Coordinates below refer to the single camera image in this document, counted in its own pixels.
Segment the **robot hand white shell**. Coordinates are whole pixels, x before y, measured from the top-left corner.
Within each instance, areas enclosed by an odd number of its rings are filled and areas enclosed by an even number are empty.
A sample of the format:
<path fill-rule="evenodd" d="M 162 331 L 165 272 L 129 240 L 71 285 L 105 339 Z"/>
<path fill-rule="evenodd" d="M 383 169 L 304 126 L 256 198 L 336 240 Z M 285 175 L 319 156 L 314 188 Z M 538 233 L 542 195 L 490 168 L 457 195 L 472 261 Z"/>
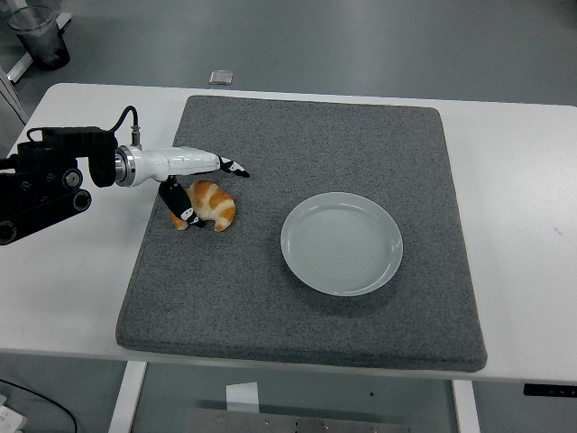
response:
<path fill-rule="evenodd" d="M 121 146 L 117 162 L 124 163 L 124 177 L 116 174 L 116 184 L 136 187 L 146 180 L 159 182 L 159 195 L 175 217 L 189 225 L 202 226 L 201 217 L 179 184 L 177 176 L 210 173 L 221 170 L 249 178 L 249 172 L 234 160 L 190 147 L 171 147 L 158 151 L 143 151 L 135 146 Z"/>

